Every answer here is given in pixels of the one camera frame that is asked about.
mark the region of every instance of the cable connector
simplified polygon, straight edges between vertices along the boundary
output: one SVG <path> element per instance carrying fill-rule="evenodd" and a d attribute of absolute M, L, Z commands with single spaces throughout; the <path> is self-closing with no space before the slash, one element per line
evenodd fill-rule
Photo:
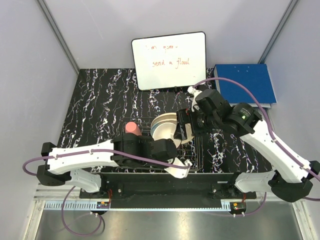
<path fill-rule="evenodd" d="M 303 170 L 310 169 L 310 165 L 305 164 L 305 165 L 301 166 L 300 169 L 303 169 Z"/>

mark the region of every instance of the whiteboard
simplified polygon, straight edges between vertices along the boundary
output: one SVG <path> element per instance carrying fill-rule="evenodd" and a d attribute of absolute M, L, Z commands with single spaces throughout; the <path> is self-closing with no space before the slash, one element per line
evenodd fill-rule
<path fill-rule="evenodd" d="M 140 90 L 191 86 L 206 79 L 206 35 L 192 32 L 131 42 Z"/>

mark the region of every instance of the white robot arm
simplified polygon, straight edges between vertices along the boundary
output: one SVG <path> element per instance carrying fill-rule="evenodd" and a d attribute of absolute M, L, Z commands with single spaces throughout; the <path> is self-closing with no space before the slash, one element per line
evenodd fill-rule
<path fill-rule="evenodd" d="M 132 153 L 135 156 L 139 155 L 139 151 L 136 151 L 136 149 L 153 148 L 149 151 L 149 155 L 142 156 L 155 156 L 158 160 L 146 159 L 146 161 L 157 162 L 159 168 L 175 178 L 185 178 L 192 166 L 189 160 L 182 162 L 176 157 L 177 150 L 173 141 L 169 139 L 153 141 L 149 137 L 126 133 L 124 136 L 116 137 L 113 140 L 75 148 L 58 148 L 50 142 L 44 143 L 41 154 L 49 156 L 49 159 L 45 165 L 38 167 L 37 178 L 45 186 L 71 185 L 82 188 L 87 193 L 99 192 L 104 188 L 101 176 L 82 169 L 96 166 L 137 168 L 148 164 L 145 161 L 117 155 L 119 147 L 125 153 Z"/>

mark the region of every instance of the pink object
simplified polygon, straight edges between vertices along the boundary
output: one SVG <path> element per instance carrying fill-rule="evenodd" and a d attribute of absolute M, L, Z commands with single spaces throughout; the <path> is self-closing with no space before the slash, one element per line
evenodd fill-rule
<path fill-rule="evenodd" d="M 125 130 L 124 131 L 125 131 L 126 134 L 132 133 L 132 134 L 135 134 L 137 136 L 141 136 L 142 135 L 138 125 L 133 121 L 130 121 L 125 125 Z"/>

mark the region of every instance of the whiteboard frame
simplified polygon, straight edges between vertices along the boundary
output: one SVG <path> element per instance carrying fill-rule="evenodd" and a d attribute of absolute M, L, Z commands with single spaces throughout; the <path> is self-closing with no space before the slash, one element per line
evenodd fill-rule
<path fill-rule="evenodd" d="M 132 46 L 133 41 L 135 40 L 141 40 L 141 39 L 153 39 L 153 38 L 160 38 L 160 37 L 169 37 L 169 36 L 177 36 L 177 35 L 185 35 L 185 34 L 198 34 L 198 33 L 203 33 L 204 34 L 204 56 L 205 56 L 205 66 L 204 66 L 204 72 L 207 72 L 207 35 L 204 31 L 193 31 L 193 32 L 184 32 L 184 33 L 177 33 L 177 34 L 168 34 L 168 35 L 159 35 L 159 36 L 147 36 L 147 37 L 140 37 L 140 38 L 134 38 L 131 41 L 131 51 L 132 51 L 132 56 L 133 56 L 133 64 L 134 64 L 134 69 L 136 69 L 136 62 L 135 62 L 135 54 L 134 54 L 134 48 Z M 137 82 L 137 87 L 140 91 L 150 91 L 152 89 L 140 89 L 139 84 L 138 84 L 138 75 L 136 76 L 136 82 Z M 157 89 L 175 89 L 175 88 L 180 88 L 180 87 L 185 87 L 185 86 L 174 86 L 174 87 L 163 87 L 163 88 L 157 88 Z"/>

